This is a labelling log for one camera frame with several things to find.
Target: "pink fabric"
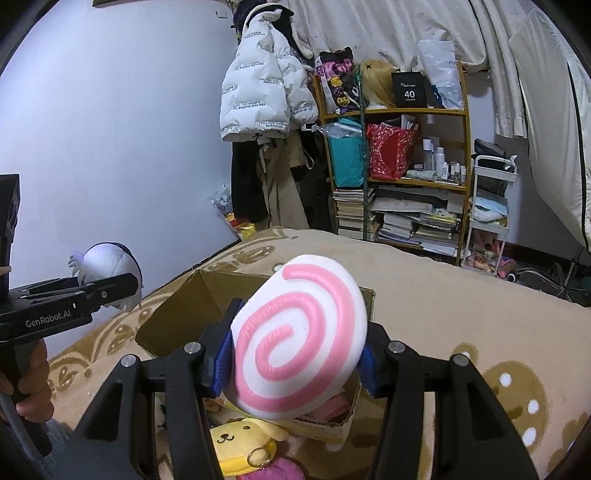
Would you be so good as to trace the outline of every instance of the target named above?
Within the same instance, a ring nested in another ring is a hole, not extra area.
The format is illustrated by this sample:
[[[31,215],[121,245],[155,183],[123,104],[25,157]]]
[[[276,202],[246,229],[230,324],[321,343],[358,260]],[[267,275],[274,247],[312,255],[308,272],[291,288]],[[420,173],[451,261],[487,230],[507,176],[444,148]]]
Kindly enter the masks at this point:
[[[306,476],[294,462],[286,458],[275,457],[265,468],[246,475],[239,475],[236,480],[306,480]]]
[[[323,394],[349,356],[355,330],[353,297],[347,285],[337,275],[317,265],[301,264],[286,265],[282,270],[282,275],[286,280],[309,280],[326,290],[336,305],[337,328],[328,358],[310,382],[294,394],[269,398],[254,392],[244,377],[244,357],[254,333],[261,325],[286,309],[298,308],[304,312],[308,319],[308,336],[304,347],[292,360],[281,367],[272,367],[269,364],[272,350],[293,334],[291,326],[283,326],[271,332],[255,351],[255,365],[264,378],[271,381],[289,380],[303,371],[318,353],[326,330],[324,310],[311,295],[304,292],[290,292],[272,299],[246,320],[236,340],[236,390],[245,404],[259,411],[271,413],[294,410]]]
[[[332,419],[348,413],[351,408],[347,397],[342,393],[335,395],[329,401],[324,402],[320,407],[312,410],[308,415],[318,423],[328,423]]]

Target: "pompompurin plush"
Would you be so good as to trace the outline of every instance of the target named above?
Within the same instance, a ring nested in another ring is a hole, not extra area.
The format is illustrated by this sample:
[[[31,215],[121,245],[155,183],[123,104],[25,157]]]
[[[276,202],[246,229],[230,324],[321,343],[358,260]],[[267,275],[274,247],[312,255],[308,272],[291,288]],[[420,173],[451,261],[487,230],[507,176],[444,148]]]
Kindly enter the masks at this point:
[[[210,430],[223,476],[246,475],[266,467],[277,453],[277,442],[289,434],[260,419],[232,421]]]

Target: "patterned blanket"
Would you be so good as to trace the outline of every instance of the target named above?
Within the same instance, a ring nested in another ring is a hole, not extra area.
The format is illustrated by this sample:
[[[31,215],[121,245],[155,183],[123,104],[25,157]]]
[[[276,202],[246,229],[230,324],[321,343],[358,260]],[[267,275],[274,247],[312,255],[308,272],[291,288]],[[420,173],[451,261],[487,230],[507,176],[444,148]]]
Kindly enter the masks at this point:
[[[303,254],[343,264],[376,292],[374,321],[391,338],[422,355],[468,354],[522,436],[541,478],[564,457],[591,408],[589,312],[515,284],[419,258],[385,245],[318,231],[282,228],[255,235],[198,268],[273,274]],[[138,328],[191,272],[164,285],[141,308],[119,314],[51,361],[56,418],[76,427],[104,379],[127,353],[149,356],[134,342]],[[371,464],[384,404],[363,395],[344,448],[292,437],[280,455],[293,458],[309,480],[361,480]],[[434,398],[427,395],[419,478],[429,478]],[[172,478],[165,436],[158,436],[161,477]]]

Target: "keychain ring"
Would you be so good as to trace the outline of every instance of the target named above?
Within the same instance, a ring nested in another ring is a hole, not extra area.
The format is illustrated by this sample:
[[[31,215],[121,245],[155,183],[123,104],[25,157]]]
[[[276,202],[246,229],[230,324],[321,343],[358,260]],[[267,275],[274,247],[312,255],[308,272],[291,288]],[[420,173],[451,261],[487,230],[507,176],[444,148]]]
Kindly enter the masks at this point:
[[[263,450],[267,454],[267,459],[260,465],[253,465],[251,462],[251,456],[257,450]],[[248,463],[249,466],[251,466],[253,468],[264,468],[267,465],[269,465],[269,463],[271,463],[271,455],[269,455],[269,452],[267,452],[263,447],[258,447],[258,448],[255,448],[251,453],[248,454],[248,457],[246,457],[246,462]]]

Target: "hand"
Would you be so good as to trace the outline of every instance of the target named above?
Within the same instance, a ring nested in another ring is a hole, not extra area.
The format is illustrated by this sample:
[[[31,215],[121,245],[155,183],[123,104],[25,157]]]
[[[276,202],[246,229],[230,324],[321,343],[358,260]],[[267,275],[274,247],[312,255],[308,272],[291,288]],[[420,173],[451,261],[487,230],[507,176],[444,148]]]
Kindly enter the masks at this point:
[[[18,389],[29,397],[17,403],[17,412],[21,417],[34,423],[45,423],[53,417],[54,407],[51,403],[49,379],[49,362],[47,361],[47,347],[45,340],[39,340],[31,353],[29,371],[18,382]],[[12,395],[14,386],[0,371],[0,392]],[[6,421],[4,412],[0,409],[0,418]]]

